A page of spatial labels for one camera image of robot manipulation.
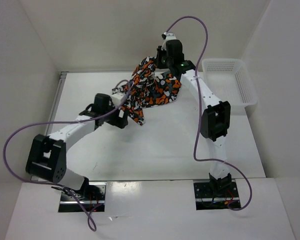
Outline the orange black camouflage shorts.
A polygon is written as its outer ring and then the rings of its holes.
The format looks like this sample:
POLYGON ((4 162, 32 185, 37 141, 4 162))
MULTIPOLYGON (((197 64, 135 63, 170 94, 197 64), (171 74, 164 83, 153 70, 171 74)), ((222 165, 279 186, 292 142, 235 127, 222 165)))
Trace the orange black camouflage shorts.
POLYGON ((126 84, 112 89, 112 93, 130 92, 121 109, 128 111, 128 116, 142 126, 145 121, 143 109, 172 103, 181 90, 181 82, 170 71, 156 75, 155 58, 144 58, 135 68, 126 84))

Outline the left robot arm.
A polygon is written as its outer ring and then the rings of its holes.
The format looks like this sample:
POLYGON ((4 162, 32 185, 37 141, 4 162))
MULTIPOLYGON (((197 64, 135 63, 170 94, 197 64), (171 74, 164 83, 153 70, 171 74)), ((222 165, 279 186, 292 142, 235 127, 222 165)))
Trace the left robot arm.
POLYGON ((87 177, 67 167, 67 152, 79 140, 93 133, 104 123, 123 129, 128 125, 128 111, 120 116, 121 106, 128 96, 122 93, 107 95, 98 93, 94 102, 80 112, 73 123, 48 135, 34 137, 25 171, 33 176, 65 188, 67 195, 73 194, 84 200, 100 194, 87 177))

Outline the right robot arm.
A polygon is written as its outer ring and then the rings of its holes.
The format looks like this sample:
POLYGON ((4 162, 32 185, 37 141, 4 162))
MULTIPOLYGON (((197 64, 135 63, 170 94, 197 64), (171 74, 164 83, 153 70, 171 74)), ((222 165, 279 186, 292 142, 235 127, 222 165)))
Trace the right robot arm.
POLYGON ((212 161, 209 171, 209 191, 211 197, 220 197, 227 191, 232 181, 226 165, 226 136, 230 127, 231 105, 221 101, 198 75, 195 65, 186 60, 183 45, 178 39, 166 39, 157 48, 155 58, 158 68, 167 68, 189 90, 199 104, 199 126, 195 140, 195 148, 199 136, 206 139, 212 161))

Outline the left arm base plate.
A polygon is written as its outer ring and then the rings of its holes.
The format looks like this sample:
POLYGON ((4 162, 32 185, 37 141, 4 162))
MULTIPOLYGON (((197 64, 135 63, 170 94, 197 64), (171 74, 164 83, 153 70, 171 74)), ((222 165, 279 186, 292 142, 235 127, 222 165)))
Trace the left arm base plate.
MULTIPOLYGON (((106 198, 106 182, 92 182, 90 184, 93 186, 92 193, 82 197, 76 195, 79 199, 80 204, 84 207, 87 212, 93 210, 94 212, 104 212, 105 211, 105 198, 106 198)), ((61 192, 59 207, 59 213, 79 213, 83 212, 82 208, 78 205, 77 201, 73 196, 68 195, 64 191, 61 192)))

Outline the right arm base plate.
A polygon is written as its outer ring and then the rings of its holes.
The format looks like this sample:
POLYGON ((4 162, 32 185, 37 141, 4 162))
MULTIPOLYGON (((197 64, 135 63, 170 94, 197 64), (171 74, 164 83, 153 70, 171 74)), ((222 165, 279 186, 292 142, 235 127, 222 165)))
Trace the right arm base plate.
POLYGON ((237 184, 232 181, 230 186, 219 193, 213 193, 208 180, 194 181, 194 197, 197 211, 201 210, 223 210, 228 205, 233 209, 240 209, 241 202, 237 184))

